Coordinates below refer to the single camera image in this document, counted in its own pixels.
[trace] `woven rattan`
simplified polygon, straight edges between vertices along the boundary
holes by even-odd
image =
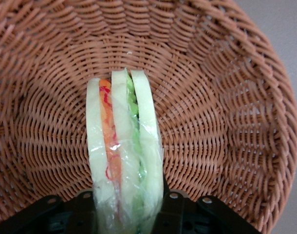
[[[295,175],[297,107],[232,0],[0,0],[0,222],[91,187],[87,81],[124,67],[150,79],[170,187],[269,233]]]

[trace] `basket weave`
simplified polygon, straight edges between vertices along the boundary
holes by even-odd
[[[231,0],[0,0],[0,222],[92,185],[87,81],[124,67],[150,79],[170,187],[269,233],[294,179],[297,107]]]

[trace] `sandwich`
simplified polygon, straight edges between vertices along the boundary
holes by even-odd
[[[163,198],[163,151],[144,71],[88,82],[86,124],[98,228],[150,233]]]

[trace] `shredded carrot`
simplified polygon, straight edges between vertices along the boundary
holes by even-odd
[[[118,140],[115,131],[114,117],[111,104],[111,83],[105,79],[99,81],[100,107],[102,119],[102,131],[106,155],[108,159],[108,168],[105,173],[120,191],[121,185],[121,158],[118,151]]]

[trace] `gray wall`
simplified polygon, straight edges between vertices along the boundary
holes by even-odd
[[[269,38],[297,99],[297,0],[234,0]],[[288,203],[272,234],[297,234],[297,172]]]

